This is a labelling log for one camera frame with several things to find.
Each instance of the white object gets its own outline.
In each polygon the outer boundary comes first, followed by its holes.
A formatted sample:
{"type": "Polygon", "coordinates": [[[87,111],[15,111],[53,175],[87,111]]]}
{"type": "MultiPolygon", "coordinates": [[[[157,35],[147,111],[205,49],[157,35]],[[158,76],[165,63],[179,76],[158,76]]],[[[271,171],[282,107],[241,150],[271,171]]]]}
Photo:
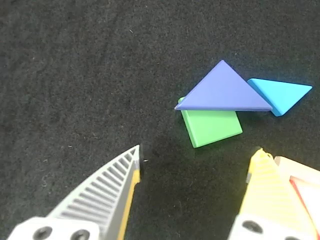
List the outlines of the white object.
{"type": "Polygon", "coordinates": [[[259,216],[239,214],[228,240],[314,240],[314,236],[301,234],[259,216]]]}
{"type": "Polygon", "coordinates": [[[116,240],[137,170],[139,145],[89,176],[47,217],[34,217],[17,225],[8,240],[116,240]]]}

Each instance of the foam shape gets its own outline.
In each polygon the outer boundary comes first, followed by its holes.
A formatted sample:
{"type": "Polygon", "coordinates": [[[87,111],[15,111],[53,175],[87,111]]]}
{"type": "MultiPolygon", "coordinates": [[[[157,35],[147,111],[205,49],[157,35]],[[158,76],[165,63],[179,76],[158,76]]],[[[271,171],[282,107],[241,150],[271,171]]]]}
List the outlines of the foam shape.
{"type": "Polygon", "coordinates": [[[235,111],[182,110],[181,113],[194,148],[243,132],[235,111]]]}
{"type": "Polygon", "coordinates": [[[240,214],[256,215],[317,239],[308,212],[270,154],[258,150],[251,158],[249,173],[240,214]]]}
{"type": "Polygon", "coordinates": [[[260,112],[272,107],[222,60],[174,109],[260,112]]]}
{"type": "Polygon", "coordinates": [[[288,181],[290,177],[295,177],[320,185],[320,171],[283,156],[276,156],[274,161],[278,165],[279,171],[285,173],[288,181]]]}
{"type": "Polygon", "coordinates": [[[272,106],[276,117],[284,115],[312,89],[309,85],[257,78],[249,79],[248,84],[272,106]]]}
{"type": "Polygon", "coordinates": [[[299,178],[292,177],[291,184],[300,196],[304,207],[312,219],[313,225],[317,232],[320,232],[320,185],[303,181],[299,178]]]}

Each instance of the black felt surface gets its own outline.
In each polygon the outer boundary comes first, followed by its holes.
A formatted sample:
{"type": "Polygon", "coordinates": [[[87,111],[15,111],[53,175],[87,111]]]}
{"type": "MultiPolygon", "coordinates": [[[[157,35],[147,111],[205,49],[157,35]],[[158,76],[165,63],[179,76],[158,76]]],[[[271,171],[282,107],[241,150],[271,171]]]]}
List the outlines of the black felt surface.
{"type": "Polygon", "coordinates": [[[318,0],[2,0],[0,238],[143,143],[127,240],[226,239],[252,147],[319,163],[318,0]],[[193,149],[178,98],[220,60],[313,86],[283,117],[193,149]]]}

